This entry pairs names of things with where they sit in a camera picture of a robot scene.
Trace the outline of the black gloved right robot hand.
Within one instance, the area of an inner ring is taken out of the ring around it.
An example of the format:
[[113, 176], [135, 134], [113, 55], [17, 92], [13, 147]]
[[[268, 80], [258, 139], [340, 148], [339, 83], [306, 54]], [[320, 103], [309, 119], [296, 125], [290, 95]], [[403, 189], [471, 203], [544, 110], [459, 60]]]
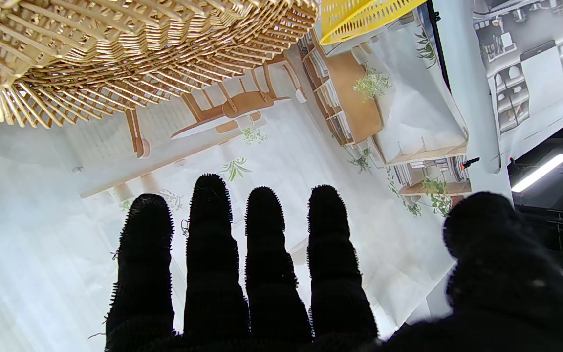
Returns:
[[456, 266], [452, 313], [378, 338], [350, 241], [346, 206], [320, 185], [308, 202], [311, 310], [284, 247], [279, 199], [253, 189], [246, 209], [245, 288], [223, 179], [194, 186], [186, 241], [184, 330], [173, 327], [173, 221], [165, 200], [141, 194], [116, 252], [107, 352], [563, 352], [563, 269], [500, 194], [475, 193], [447, 215], [444, 243]]

